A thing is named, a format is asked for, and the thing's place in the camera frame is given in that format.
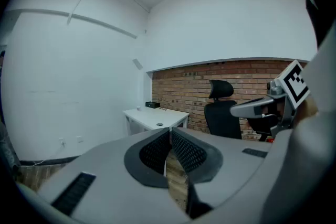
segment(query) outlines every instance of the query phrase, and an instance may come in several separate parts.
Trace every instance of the black box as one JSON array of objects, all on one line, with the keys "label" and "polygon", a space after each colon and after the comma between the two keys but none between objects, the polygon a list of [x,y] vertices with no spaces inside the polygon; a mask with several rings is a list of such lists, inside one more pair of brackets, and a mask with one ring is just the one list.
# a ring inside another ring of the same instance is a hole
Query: black box
[{"label": "black box", "polygon": [[146,106],[147,106],[148,108],[156,109],[156,108],[159,108],[159,107],[160,107],[160,103],[156,103],[156,102],[146,102]]}]

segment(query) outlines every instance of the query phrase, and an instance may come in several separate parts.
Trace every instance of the desk leg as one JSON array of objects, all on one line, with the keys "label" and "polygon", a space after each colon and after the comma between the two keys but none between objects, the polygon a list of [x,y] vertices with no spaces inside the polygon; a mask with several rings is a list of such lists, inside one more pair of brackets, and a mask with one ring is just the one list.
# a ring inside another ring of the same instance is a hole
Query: desk leg
[{"label": "desk leg", "polygon": [[127,116],[125,116],[125,123],[126,123],[127,135],[132,135],[131,134],[130,119]]},{"label": "desk leg", "polygon": [[183,128],[188,128],[188,117],[186,117],[183,121],[183,125],[182,125]]}]

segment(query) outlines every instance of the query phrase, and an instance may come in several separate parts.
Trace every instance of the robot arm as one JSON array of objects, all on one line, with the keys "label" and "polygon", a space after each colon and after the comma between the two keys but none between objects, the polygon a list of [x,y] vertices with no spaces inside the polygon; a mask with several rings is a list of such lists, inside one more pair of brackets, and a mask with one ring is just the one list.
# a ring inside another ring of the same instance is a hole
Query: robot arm
[{"label": "robot arm", "polygon": [[[301,76],[302,66],[295,60],[277,78],[267,83],[267,96],[231,107],[231,114],[247,118],[259,134],[272,135],[292,126],[298,106],[310,91]],[[278,106],[284,109],[280,113]]]}]

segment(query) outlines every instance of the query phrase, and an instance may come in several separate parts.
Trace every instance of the black vent grille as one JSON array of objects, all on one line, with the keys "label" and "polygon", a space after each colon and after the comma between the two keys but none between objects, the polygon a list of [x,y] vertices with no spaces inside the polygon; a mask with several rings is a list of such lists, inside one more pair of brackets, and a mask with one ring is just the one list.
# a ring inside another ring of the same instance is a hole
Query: black vent grille
[{"label": "black vent grille", "polygon": [[66,190],[64,190],[53,202],[52,206],[63,214],[70,216],[95,178],[95,175],[80,173]]},{"label": "black vent grille", "polygon": [[164,163],[170,149],[169,132],[167,132],[140,150],[140,160],[150,169],[163,174]]},{"label": "black vent grille", "polygon": [[181,163],[186,173],[201,166],[207,156],[204,149],[185,139],[176,132],[173,134],[173,149],[178,161]]},{"label": "black vent grille", "polygon": [[253,148],[246,148],[243,150],[243,152],[260,158],[265,158],[267,156],[267,152],[254,150]]}]

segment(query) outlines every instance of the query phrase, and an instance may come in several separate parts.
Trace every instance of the power outlet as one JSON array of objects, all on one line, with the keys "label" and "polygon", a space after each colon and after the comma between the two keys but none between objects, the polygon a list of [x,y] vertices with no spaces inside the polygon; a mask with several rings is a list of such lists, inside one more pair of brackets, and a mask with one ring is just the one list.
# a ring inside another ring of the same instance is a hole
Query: power outlet
[{"label": "power outlet", "polygon": [[83,136],[81,136],[81,135],[76,136],[76,139],[77,139],[77,143],[84,142]]},{"label": "power outlet", "polygon": [[58,139],[59,143],[61,144],[61,146],[65,146],[66,145],[66,142],[65,142],[65,139],[63,137],[60,137]]}]

